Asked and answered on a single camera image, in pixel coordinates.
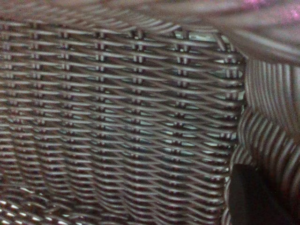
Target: wicker furniture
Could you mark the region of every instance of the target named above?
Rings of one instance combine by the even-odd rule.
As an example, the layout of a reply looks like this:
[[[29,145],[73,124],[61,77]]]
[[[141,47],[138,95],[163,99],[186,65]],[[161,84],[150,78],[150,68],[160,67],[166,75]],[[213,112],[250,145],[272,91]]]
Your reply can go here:
[[[231,3],[2,1],[3,223],[229,224],[230,160],[262,168],[296,215],[299,42],[238,20],[275,1]]]

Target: dark plastic part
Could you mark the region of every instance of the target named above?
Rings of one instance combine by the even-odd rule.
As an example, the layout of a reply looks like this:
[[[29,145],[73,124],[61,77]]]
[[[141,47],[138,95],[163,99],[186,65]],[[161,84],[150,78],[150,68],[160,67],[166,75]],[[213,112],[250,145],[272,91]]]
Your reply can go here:
[[[229,211],[232,225],[295,225],[255,168],[235,165],[232,170]]]

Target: woven pattern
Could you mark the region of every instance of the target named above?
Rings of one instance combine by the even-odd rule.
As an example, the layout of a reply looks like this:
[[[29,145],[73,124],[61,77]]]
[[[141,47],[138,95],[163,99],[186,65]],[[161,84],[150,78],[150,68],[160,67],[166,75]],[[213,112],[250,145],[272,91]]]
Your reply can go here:
[[[64,24],[73,29],[85,31],[129,32],[146,30],[156,34],[180,29],[180,25],[161,21],[128,9],[111,9],[101,4],[77,8],[56,7],[50,1],[29,0],[23,4],[0,0],[0,17],[5,20],[36,21],[45,24]]]
[[[123,224],[120,220],[109,217],[104,221],[103,212],[97,205],[86,205],[80,202],[75,204],[64,197],[49,197],[24,188],[6,188],[2,191],[0,209],[1,224]]]
[[[127,8],[128,0],[108,1]],[[299,66],[298,0],[133,0],[134,11],[184,27],[206,22],[220,29],[251,58]]]
[[[246,74],[249,107],[277,123],[299,143],[299,67],[249,59]]]
[[[0,35],[3,196],[103,210],[89,224],[220,223],[244,103],[243,58],[224,36],[9,21]]]
[[[300,146],[278,124],[272,122],[251,108],[244,111],[238,128],[240,144],[234,151],[230,170],[234,164],[253,165],[270,184],[279,202],[298,219],[300,216]],[[227,208],[222,224],[230,225],[229,185],[225,186]]]

